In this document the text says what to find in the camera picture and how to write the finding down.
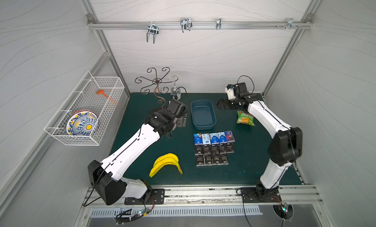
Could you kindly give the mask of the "teal storage box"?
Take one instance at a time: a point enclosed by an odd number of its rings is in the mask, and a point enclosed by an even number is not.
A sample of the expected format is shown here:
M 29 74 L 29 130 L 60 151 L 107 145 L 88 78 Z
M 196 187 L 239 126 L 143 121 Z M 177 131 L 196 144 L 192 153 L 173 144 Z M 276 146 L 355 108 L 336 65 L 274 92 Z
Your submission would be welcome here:
M 199 131 L 211 130 L 217 120 L 213 104 L 209 100 L 195 100 L 191 103 L 192 121 Z

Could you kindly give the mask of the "red blue tissue pack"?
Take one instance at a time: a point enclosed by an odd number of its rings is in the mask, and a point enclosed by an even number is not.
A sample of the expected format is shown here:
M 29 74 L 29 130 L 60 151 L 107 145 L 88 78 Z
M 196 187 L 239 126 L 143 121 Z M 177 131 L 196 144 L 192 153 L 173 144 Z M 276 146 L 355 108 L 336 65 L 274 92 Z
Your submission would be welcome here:
M 234 137 L 232 131 L 225 131 L 224 133 L 225 133 L 226 140 L 227 140 L 228 143 L 233 143 L 233 142 L 235 142 L 235 137 Z

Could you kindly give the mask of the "dark blue tissue pack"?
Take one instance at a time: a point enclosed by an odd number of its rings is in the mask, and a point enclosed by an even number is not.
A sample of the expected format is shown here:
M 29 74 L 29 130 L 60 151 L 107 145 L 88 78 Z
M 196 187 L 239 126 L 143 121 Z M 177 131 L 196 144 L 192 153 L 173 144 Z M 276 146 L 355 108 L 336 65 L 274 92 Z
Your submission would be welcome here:
M 203 139 L 201 133 L 195 133 L 194 135 L 194 145 L 202 145 Z

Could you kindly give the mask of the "light blue tissue pack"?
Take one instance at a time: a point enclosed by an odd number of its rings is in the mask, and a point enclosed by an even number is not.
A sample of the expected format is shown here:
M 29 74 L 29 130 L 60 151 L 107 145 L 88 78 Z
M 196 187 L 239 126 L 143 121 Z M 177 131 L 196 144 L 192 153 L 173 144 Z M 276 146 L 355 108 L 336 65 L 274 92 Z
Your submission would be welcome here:
M 227 143 L 227 137 L 225 132 L 218 133 L 218 139 L 220 144 Z
M 211 133 L 209 136 L 212 145 L 220 143 L 218 133 Z

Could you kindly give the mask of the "white blue tissue pack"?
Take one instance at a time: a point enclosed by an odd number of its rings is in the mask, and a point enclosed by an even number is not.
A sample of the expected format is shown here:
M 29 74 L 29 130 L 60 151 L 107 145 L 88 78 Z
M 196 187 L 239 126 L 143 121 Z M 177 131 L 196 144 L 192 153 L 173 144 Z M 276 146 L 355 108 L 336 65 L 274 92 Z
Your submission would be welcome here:
M 211 138 L 209 133 L 203 133 L 202 134 L 202 143 L 203 145 L 210 145 L 211 144 Z

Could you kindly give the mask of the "black tissue pack top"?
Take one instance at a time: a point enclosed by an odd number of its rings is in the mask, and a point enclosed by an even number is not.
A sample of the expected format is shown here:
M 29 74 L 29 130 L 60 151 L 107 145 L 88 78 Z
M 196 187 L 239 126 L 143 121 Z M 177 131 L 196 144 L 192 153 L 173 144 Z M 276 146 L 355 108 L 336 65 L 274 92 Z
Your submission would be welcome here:
M 233 143 L 227 143 L 226 144 L 226 153 L 234 153 L 234 144 Z

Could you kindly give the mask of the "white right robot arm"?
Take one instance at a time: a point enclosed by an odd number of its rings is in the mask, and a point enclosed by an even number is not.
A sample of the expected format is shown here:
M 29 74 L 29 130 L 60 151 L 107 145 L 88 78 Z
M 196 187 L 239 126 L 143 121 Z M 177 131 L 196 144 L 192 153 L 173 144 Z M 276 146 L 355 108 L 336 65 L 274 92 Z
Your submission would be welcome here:
M 280 181 L 293 162 L 302 155 L 303 132 L 291 127 L 271 111 L 256 95 L 219 99 L 219 109 L 244 109 L 254 116 L 269 132 L 272 141 L 268 148 L 269 161 L 256 185 L 255 195 L 261 201 L 272 199 L 278 192 Z

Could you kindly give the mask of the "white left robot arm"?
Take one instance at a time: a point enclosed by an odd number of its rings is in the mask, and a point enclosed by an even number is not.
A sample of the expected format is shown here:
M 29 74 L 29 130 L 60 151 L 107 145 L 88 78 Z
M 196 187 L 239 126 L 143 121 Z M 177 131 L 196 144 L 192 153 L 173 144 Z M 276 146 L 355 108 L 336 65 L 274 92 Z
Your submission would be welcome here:
M 187 106 L 171 99 L 167 108 L 150 113 L 138 131 L 117 151 L 99 162 L 88 165 L 89 180 L 106 205 L 112 205 L 121 197 L 149 201 L 152 187 L 145 181 L 124 178 L 132 163 L 152 144 L 170 134 L 187 109 Z

